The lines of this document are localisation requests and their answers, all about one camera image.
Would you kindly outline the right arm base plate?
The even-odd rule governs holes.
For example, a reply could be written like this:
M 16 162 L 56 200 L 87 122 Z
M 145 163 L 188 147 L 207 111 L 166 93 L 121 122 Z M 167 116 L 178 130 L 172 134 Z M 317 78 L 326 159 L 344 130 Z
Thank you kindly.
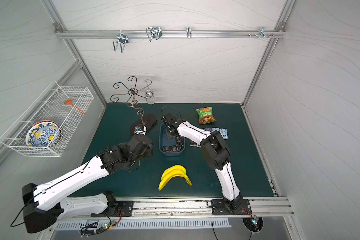
M 252 215 L 252 208 L 248 199 L 243 199 L 236 209 L 225 200 L 211 200 L 207 203 L 207 206 L 212 208 L 213 215 L 225 216 L 225 215 Z

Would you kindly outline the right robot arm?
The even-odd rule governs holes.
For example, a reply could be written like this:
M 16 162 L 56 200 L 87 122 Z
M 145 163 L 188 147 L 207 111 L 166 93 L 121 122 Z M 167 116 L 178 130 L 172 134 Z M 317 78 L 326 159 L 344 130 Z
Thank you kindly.
M 231 210 L 236 210 L 243 197 L 232 173 L 231 151 L 221 133 L 205 131 L 182 118 L 176 119 L 171 113 L 162 116 L 162 121 L 172 137 L 184 137 L 201 146 L 207 165 L 218 176 L 226 204 Z

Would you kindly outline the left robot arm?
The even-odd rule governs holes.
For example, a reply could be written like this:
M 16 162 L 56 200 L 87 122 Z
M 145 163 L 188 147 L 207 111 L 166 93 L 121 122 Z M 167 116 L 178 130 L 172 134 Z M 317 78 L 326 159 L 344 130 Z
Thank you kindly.
M 111 191 L 79 198 L 70 195 L 98 179 L 138 164 L 141 158 L 150 157 L 152 150 L 153 142 L 148 136 L 134 135 L 129 142 L 101 150 L 87 163 L 55 180 L 25 185 L 23 219 L 27 232 L 41 232 L 65 218 L 116 215 L 121 207 Z

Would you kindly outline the white blue tissue pack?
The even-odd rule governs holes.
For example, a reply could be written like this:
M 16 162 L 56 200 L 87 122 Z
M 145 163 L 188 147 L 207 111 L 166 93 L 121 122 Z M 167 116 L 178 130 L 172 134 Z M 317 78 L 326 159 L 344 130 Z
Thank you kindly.
M 219 132 L 221 133 L 224 140 L 228 139 L 228 131 L 227 131 L 227 129 L 220 128 Z

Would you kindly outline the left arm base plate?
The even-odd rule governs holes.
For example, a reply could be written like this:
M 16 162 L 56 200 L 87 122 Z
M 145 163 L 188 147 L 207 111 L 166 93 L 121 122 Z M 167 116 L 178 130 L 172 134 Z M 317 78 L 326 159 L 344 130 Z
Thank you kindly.
M 114 201 L 108 203 L 105 210 L 99 214 L 91 214 L 92 218 L 100 217 L 131 217 L 133 210 L 133 201 Z

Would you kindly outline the teal plastic storage box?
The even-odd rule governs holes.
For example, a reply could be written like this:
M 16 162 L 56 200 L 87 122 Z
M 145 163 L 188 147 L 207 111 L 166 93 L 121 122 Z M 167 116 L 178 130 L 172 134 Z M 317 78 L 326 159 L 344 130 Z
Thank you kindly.
M 181 155 L 186 146 L 185 137 L 169 138 L 167 126 L 162 124 L 159 133 L 159 150 L 167 157 L 175 157 Z

